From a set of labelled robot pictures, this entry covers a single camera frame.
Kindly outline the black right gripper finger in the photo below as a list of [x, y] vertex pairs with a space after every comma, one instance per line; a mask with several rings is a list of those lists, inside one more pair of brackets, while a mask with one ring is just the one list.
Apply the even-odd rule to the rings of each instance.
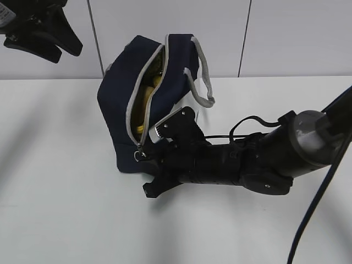
[[151, 156], [144, 157], [137, 155], [136, 160], [136, 173], [145, 173], [151, 176], [161, 176], [163, 174], [162, 159], [152, 158]]
[[175, 179], [157, 177], [151, 183], [145, 183], [142, 188], [147, 198], [158, 198], [161, 194], [179, 185], [180, 182]]

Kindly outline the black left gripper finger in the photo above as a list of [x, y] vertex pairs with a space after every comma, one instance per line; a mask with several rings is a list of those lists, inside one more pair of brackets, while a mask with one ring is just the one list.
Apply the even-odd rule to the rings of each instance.
[[30, 32], [12, 32], [5, 35], [4, 46], [6, 48], [31, 53], [52, 63], [58, 63], [62, 51], [62, 43], [54, 37], [46, 34]]
[[80, 56], [83, 44], [68, 23], [63, 8], [53, 6], [47, 14], [46, 31], [50, 41], [72, 56]]

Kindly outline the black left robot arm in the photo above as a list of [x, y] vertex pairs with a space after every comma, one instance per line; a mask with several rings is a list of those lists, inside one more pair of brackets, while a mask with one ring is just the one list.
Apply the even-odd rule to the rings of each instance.
[[6, 48], [58, 63], [62, 51], [78, 57], [83, 44], [63, 12], [67, 1], [1, 1]]

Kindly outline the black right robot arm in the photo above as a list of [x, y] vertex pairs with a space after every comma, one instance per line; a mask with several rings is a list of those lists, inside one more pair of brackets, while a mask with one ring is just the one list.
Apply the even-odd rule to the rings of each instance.
[[286, 195], [296, 177], [333, 163], [351, 128], [345, 114], [288, 112], [270, 133], [253, 133], [213, 145], [184, 107], [160, 120], [153, 131], [169, 143], [155, 160], [158, 173], [143, 186], [149, 198], [181, 184], [242, 186], [266, 195]]

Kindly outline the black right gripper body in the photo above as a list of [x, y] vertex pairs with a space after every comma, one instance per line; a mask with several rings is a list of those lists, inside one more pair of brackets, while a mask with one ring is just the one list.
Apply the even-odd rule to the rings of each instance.
[[159, 151], [149, 152], [139, 147], [136, 151], [137, 155], [162, 159], [163, 174], [153, 176], [153, 179], [157, 177], [175, 179], [180, 184], [209, 183], [209, 143], [207, 142], [195, 142], [186, 146], [170, 144]]

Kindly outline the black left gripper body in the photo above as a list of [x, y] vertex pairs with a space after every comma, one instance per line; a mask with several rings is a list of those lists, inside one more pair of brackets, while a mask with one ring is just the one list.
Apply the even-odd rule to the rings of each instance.
[[63, 1], [1, 1], [1, 35], [39, 27], [53, 6], [63, 8]]

